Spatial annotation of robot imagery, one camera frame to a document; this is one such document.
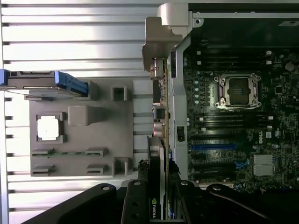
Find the long black expansion slot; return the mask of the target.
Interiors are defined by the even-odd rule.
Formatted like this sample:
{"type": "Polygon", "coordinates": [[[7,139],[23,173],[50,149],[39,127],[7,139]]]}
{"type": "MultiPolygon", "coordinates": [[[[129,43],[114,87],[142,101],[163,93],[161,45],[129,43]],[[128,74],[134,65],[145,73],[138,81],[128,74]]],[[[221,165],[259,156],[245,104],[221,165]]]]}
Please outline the long black expansion slot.
{"type": "Polygon", "coordinates": [[[224,168],[224,169],[237,169],[237,165],[234,162],[215,162],[215,163],[196,163],[190,165],[190,168],[224,168]]]}
{"type": "Polygon", "coordinates": [[[222,179],[222,178],[235,178],[236,173],[234,172],[204,172],[204,173],[195,173],[192,175],[194,178],[198,179],[222,179]]]}
{"type": "Polygon", "coordinates": [[[233,138],[234,138],[234,136],[230,136],[230,135],[205,135],[205,136],[192,136],[189,138],[189,140],[193,140],[193,141],[230,140],[233,138]]]}

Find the silver chipset heatsink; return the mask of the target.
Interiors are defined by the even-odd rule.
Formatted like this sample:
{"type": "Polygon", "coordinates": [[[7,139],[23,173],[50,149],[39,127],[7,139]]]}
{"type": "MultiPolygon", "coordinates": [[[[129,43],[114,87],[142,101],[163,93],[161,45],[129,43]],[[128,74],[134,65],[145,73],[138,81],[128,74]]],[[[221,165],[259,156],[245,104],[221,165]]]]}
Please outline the silver chipset heatsink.
{"type": "Polygon", "coordinates": [[[275,162],[271,154],[260,154],[253,156],[253,173],[255,176],[275,175],[275,162]]]}

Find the blue expansion slot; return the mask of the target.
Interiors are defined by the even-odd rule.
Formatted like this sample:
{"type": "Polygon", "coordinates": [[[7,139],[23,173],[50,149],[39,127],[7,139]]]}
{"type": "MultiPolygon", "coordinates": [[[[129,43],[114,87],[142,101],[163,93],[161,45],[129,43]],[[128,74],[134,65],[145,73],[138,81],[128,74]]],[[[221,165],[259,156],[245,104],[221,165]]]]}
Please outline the blue expansion slot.
{"type": "Polygon", "coordinates": [[[236,144],[200,144],[192,145],[192,150],[235,150],[237,148],[236,144]]]}

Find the grey parts rack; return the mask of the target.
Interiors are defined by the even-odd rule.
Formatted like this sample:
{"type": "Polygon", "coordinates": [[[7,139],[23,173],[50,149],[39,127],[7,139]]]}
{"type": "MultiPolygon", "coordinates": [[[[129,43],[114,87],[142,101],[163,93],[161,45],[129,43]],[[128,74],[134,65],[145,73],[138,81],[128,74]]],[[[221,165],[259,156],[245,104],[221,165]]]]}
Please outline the grey parts rack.
{"type": "Polygon", "coordinates": [[[34,177],[130,175],[134,167],[134,135],[152,125],[152,85],[131,78],[91,78],[87,97],[29,98],[30,165],[34,177]],[[63,122],[62,141],[38,141],[37,119],[56,116],[63,122]],[[59,152],[107,149],[99,156],[31,156],[34,150],[59,152]]]}

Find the black RAM slot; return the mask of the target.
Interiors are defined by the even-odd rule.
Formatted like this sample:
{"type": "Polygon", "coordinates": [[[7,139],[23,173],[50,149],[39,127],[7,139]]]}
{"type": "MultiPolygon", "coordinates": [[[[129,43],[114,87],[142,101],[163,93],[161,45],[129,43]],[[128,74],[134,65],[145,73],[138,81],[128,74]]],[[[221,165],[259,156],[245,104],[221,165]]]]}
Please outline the black RAM slot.
{"type": "Polygon", "coordinates": [[[273,116],[267,112],[209,112],[199,113],[200,117],[221,117],[221,116],[273,116]]]}
{"type": "Polygon", "coordinates": [[[204,49],[204,48],[201,48],[201,49],[198,49],[197,51],[200,51],[201,54],[204,54],[204,53],[212,53],[212,54],[219,54],[219,53],[242,53],[242,52],[247,52],[247,53],[250,53],[250,52],[260,52],[260,53],[266,53],[268,51],[272,51],[271,49],[263,49],[263,48],[207,48],[207,49],[204,49]]]}
{"type": "Polygon", "coordinates": [[[264,58],[271,57],[271,55],[267,54],[239,54],[239,53],[201,53],[198,57],[202,58],[264,58]]]}
{"type": "Polygon", "coordinates": [[[266,116],[266,117],[200,117],[198,121],[207,122],[207,121],[230,121],[230,120],[237,120],[237,121],[244,121],[244,120],[274,120],[274,116],[266,116]]]}
{"type": "Polygon", "coordinates": [[[202,58],[198,59],[204,63],[265,63],[265,58],[202,58]]]}
{"type": "Polygon", "coordinates": [[[216,69],[216,70],[224,70],[224,69],[265,69],[271,67],[269,64],[256,64],[256,63],[223,63],[223,64],[201,64],[198,67],[202,69],[216,69]]]}
{"type": "Polygon", "coordinates": [[[272,122],[197,122],[198,125],[202,126],[267,126],[272,125],[272,122]]]}

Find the silver CPU chip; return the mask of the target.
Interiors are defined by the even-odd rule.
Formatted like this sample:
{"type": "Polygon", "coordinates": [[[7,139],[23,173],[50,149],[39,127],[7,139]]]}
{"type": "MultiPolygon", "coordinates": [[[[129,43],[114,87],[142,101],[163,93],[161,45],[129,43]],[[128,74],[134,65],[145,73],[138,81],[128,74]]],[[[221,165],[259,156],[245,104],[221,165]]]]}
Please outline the silver CPU chip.
{"type": "Polygon", "coordinates": [[[62,141],[63,122],[56,116],[41,116],[37,119],[38,141],[62,141]]]}

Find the green motherboard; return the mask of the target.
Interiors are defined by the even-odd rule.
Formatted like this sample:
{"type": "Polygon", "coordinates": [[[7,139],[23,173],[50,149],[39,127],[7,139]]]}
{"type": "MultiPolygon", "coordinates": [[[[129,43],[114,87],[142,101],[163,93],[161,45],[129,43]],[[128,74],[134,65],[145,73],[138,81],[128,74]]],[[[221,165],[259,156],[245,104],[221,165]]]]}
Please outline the green motherboard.
{"type": "Polygon", "coordinates": [[[265,69],[202,69],[202,57],[198,49],[207,49],[207,43],[192,42],[183,52],[183,77],[186,91],[187,114],[187,145],[188,145],[188,177],[199,184],[214,182],[230,183],[239,192],[265,192],[274,189],[299,189],[299,47],[271,48],[266,53],[271,57],[265,63],[271,67],[265,69]],[[292,62],[295,69],[289,72],[285,64],[292,62]],[[262,105],[252,110],[227,111],[217,109],[218,83],[215,76],[223,73],[246,74],[254,73],[261,77],[258,84],[259,101],[262,105]],[[201,131],[202,125],[197,122],[199,113],[209,112],[267,112],[273,114],[274,120],[230,120],[228,122],[272,122],[273,129],[257,130],[215,130],[201,131]],[[230,140],[189,140],[192,136],[230,135],[230,140]],[[236,144],[235,150],[192,150],[192,145],[200,144],[236,144]],[[194,160],[192,154],[206,153],[206,160],[194,160]],[[271,154],[275,162],[275,175],[255,176],[253,173],[253,156],[271,154]],[[193,169],[190,165],[196,163],[234,162],[237,169],[201,168],[193,169]],[[204,172],[234,172],[236,177],[222,179],[198,179],[192,175],[204,172]]]}

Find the silver CPU socket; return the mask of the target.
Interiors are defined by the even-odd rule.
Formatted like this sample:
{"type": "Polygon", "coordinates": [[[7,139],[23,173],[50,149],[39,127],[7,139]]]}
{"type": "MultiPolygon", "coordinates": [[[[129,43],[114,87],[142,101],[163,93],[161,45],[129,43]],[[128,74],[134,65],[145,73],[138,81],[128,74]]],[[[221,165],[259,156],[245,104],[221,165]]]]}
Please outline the silver CPU socket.
{"type": "Polygon", "coordinates": [[[214,104],[217,109],[252,110],[262,105],[258,94],[259,75],[223,73],[215,76],[214,81],[218,83],[218,102],[214,104]]]}

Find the open grey PC case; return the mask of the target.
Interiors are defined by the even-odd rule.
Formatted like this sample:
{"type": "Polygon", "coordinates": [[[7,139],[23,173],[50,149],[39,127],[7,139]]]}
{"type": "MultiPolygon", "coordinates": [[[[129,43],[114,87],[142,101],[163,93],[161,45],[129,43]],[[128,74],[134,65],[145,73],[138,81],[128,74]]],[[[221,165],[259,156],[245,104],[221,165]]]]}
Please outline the open grey PC case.
{"type": "MultiPolygon", "coordinates": [[[[299,0],[248,0],[246,3],[166,3],[159,7],[162,24],[183,39],[168,59],[169,140],[171,156],[188,177],[186,91],[183,52],[190,43],[210,48],[299,47],[299,0]]],[[[199,184],[205,188],[210,184],[199,184]]],[[[221,183],[233,188],[230,183],[221,183]]]]}

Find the hard disk in blue carrier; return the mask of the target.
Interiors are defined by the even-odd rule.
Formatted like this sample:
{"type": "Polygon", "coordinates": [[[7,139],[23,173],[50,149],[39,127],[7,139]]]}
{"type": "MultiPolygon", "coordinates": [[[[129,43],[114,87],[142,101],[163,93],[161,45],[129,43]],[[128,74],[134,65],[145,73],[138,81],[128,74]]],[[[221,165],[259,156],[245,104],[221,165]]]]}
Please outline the hard disk in blue carrier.
{"type": "Polygon", "coordinates": [[[9,71],[0,69],[0,90],[25,91],[29,98],[75,98],[88,96],[88,84],[61,71],[9,71]]]}

